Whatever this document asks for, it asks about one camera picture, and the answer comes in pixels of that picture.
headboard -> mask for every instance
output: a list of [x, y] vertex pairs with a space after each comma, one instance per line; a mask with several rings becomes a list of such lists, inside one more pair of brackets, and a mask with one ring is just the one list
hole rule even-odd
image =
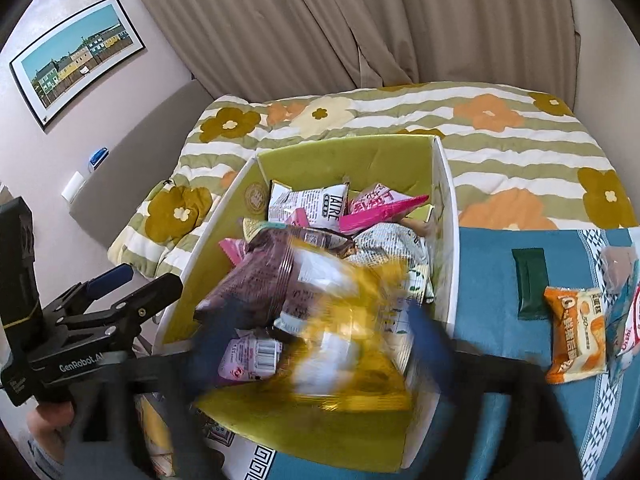
[[69, 209], [91, 238], [111, 245], [149, 191], [171, 175], [184, 139], [212, 102], [202, 85], [191, 81], [110, 150]]

wall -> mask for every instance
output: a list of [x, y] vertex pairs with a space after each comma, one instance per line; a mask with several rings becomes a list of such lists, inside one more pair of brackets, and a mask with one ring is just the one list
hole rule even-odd
[[611, 0], [572, 0], [580, 33], [575, 114], [640, 214], [640, 46]]
[[[112, 148], [146, 114], [191, 79], [140, 0], [120, 0], [146, 51], [103, 76], [70, 104], [45, 134], [9, 70], [10, 61], [56, 23], [99, 0], [35, 0], [0, 53], [0, 181], [33, 212], [36, 278], [43, 304], [67, 287], [108, 270], [106, 251], [68, 215], [60, 196], [99, 148]], [[118, 295], [145, 283], [137, 276]], [[116, 298], [105, 298], [111, 304]], [[4, 392], [0, 416], [10, 432], [22, 423]]]

picture frame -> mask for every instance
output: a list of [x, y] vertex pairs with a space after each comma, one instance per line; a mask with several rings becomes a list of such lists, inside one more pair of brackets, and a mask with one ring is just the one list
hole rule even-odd
[[120, 0], [101, 0], [33, 41], [12, 60], [10, 69], [46, 131], [87, 87], [145, 48]]

pink snack bag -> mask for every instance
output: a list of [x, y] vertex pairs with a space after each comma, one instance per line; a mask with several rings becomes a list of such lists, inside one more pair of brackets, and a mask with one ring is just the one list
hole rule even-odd
[[306, 216], [305, 208], [299, 207], [295, 209], [284, 223], [288, 225], [296, 225], [298, 227], [309, 227], [309, 218]]
[[350, 214], [340, 217], [340, 232], [354, 234], [380, 222], [404, 218], [411, 211], [427, 203], [429, 195], [411, 197], [398, 193], [383, 184], [361, 192], [350, 204]]
[[234, 267], [240, 265], [240, 262], [242, 262], [246, 256], [246, 242], [244, 240], [224, 238], [218, 242], [218, 245], [225, 251], [226, 256], [229, 257]]

curtain fold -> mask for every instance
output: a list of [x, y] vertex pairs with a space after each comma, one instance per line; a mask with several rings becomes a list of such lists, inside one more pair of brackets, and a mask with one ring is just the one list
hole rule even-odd
[[575, 99], [571, 0], [142, 0], [213, 95], [251, 101], [434, 80]]

